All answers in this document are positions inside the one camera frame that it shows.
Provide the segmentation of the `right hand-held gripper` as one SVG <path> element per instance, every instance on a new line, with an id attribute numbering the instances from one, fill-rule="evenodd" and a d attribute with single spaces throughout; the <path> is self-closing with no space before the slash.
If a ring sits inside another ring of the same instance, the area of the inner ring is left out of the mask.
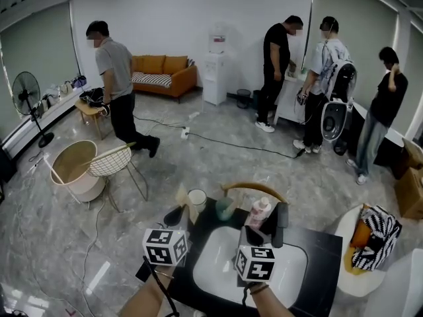
<path id="1" fill-rule="evenodd" d="M 276 257 L 268 235 L 250 226 L 241 229 L 235 269 L 244 282 L 269 282 Z"/>

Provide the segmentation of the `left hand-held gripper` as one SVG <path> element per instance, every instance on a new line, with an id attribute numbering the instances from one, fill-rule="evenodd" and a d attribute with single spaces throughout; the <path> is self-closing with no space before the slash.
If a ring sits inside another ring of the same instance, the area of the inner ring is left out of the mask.
<path id="1" fill-rule="evenodd" d="M 188 252 L 188 206 L 172 208 L 153 228 L 146 229 L 142 241 L 144 254 L 153 265 L 177 266 Z"/>

